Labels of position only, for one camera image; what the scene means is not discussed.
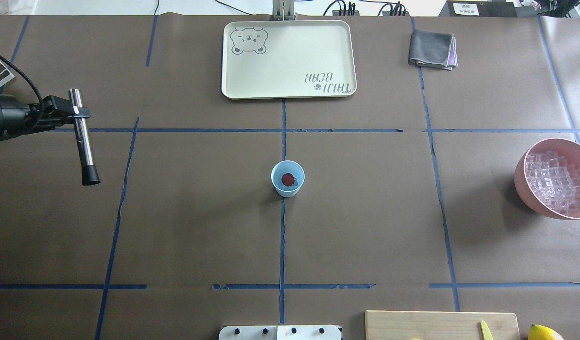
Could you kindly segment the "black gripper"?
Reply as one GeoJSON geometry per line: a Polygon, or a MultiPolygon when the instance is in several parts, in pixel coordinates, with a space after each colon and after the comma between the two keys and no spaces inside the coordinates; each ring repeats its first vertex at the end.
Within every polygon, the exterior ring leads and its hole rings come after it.
{"type": "Polygon", "coordinates": [[[70,99],[48,95],[42,104],[26,104],[13,95],[0,95],[0,141],[32,133],[39,120],[41,128],[55,129],[91,118],[89,108],[75,106],[70,99]]]}

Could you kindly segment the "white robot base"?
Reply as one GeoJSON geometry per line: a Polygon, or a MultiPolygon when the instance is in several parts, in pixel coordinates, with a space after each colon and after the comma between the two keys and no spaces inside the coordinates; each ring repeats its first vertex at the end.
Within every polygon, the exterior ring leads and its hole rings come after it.
{"type": "Polygon", "coordinates": [[[342,340],[342,328],[315,325],[228,325],[221,328],[219,340],[342,340]]]}

